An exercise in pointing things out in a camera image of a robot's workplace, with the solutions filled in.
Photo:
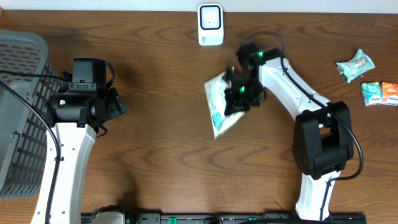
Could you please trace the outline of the yellow snack bag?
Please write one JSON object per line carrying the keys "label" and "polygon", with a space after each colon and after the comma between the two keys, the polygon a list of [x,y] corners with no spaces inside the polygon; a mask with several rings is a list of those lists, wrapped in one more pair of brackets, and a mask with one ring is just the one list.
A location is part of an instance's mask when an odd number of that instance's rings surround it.
{"label": "yellow snack bag", "polygon": [[227,106],[224,91],[231,88],[231,82],[226,82],[223,79],[224,75],[225,72],[222,72],[204,84],[214,139],[218,139],[245,115],[245,112],[237,112],[231,115],[224,114]]}

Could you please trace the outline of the teal wet wipes pack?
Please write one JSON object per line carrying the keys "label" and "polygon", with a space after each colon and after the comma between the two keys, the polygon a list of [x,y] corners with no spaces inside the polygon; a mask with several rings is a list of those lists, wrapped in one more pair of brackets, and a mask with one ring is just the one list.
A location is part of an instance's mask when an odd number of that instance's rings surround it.
{"label": "teal wet wipes pack", "polygon": [[361,49],[357,51],[355,56],[348,62],[337,62],[337,71],[345,83],[350,83],[357,78],[361,78],[363,74],[376,66],[371,58]]}

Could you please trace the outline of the small green tissue pack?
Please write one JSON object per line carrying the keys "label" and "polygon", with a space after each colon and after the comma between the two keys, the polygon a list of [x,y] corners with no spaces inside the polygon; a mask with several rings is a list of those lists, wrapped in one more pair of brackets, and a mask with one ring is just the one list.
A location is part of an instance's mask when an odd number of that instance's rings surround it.
{"label": "small green tissue pack", "polygon": [[361,93],[366,106],[380,105],[384,101],[378,82],[362,83]]}

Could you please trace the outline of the orange tissue pack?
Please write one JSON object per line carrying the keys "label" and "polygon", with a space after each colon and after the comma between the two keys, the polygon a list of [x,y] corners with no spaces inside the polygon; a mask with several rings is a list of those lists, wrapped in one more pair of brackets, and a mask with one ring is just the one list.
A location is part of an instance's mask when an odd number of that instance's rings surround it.
{"label": "orange tissue pack", "polygon": [[383,97],[383,105],[398,105],[398,86],[396,83],[382,82],[381,91]]}

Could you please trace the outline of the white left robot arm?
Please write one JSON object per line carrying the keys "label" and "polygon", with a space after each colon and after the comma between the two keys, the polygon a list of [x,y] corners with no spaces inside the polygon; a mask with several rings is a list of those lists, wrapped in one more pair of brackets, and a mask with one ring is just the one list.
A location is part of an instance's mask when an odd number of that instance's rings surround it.
{"label": "white left robot arm", "polygon": [[90,152],[105,122],[126,113],[109,62],[75,58],[73,71],[47,103],[47,153],[32,223],[81,223]]}

